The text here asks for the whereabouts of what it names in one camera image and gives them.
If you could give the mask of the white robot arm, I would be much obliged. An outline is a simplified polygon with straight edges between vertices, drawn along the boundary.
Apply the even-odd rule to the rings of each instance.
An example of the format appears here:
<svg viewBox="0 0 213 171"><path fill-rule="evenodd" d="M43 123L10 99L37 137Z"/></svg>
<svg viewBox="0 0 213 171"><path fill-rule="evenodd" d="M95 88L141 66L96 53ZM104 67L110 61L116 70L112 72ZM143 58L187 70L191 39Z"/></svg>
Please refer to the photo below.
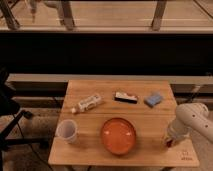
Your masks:
<svg viewBox="0 0 213 171"><path fill-rule="evenodd" d="M203 103L183 103L176 107L175 118L167 127L166 144L172 146L185 139L193 129L213 143L213 121L208 118L209 109Z"/></svg>

